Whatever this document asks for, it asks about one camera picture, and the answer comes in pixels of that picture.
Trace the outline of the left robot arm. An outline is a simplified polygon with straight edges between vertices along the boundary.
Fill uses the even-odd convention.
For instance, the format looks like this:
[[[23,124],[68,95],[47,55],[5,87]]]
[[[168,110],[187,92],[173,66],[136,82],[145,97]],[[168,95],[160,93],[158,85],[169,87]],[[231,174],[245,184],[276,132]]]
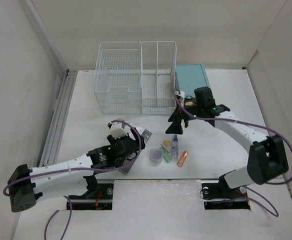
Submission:
[[[23,212],[38,202],[63,196],[93,198],[99,190],[95,176],[128,170],[145,148],[143,132],[142,127],[116,128],[112,125],[105,146],[53,165],[16,167],[3,190],[10,199],[11,211]]]

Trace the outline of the clear jar of paperclips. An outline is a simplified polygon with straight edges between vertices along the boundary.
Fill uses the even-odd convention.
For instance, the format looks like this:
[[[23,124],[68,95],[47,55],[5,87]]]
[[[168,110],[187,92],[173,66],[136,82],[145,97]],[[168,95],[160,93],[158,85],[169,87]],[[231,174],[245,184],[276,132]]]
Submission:
[[[159,148],[152,148],[150,152],[150,161],[153,166],[158,166],[163,161],[163,151]]]

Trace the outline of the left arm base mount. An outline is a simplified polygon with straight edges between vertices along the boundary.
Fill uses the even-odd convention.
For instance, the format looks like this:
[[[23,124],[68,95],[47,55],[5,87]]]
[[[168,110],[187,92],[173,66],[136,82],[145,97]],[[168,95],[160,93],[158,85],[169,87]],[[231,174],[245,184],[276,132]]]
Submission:
[[[85,176],[84,193],[70,195],[73,210],[78,211],[110,211],[113,207],[113,180],[97,180],[94,175]]]

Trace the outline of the clear blue spray bottle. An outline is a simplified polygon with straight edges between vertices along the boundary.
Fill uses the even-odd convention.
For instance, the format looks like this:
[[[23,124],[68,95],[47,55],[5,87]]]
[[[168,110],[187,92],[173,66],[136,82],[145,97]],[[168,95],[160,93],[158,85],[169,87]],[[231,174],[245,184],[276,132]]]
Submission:
[[[171,158],[173,160],[178,160],[178,156],[179,156],[178,136],[175,134],[171,145]]]

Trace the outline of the teal drawer cabinet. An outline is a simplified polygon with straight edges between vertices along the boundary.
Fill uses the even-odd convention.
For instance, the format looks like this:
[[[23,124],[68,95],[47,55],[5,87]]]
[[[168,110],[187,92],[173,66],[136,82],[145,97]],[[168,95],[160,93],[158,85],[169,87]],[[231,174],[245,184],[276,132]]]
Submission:
[[[186,97],[195,97],[194,90],[210,87],[204,64],[178,64],[175,68],[175,86]]]

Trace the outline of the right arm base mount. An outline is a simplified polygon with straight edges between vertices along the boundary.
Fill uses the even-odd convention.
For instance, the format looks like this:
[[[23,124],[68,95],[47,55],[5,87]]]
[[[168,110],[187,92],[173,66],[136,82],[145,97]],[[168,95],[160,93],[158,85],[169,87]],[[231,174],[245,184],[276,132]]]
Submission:
[[[250,210],[246,186],[230,188],[223,178],[201,182],[205,210]]]

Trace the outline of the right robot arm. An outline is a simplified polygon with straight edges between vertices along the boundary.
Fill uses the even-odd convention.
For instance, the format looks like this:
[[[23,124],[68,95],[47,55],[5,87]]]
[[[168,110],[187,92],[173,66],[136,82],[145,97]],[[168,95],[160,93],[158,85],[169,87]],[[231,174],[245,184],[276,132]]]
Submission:
[[[238,190],[251,184],[263,185],[288,171],[283,138],[257,131],[257,125],[240,121],[223,104],[216,104],[209,87],[194,90],[194,97],[175,89],[176,108],[166,134],[181,135],[189,121],[198,119],[226,133],[248,153],[247,165],[221,175],[217,183],[202,184],[204,199],[234,199]]]

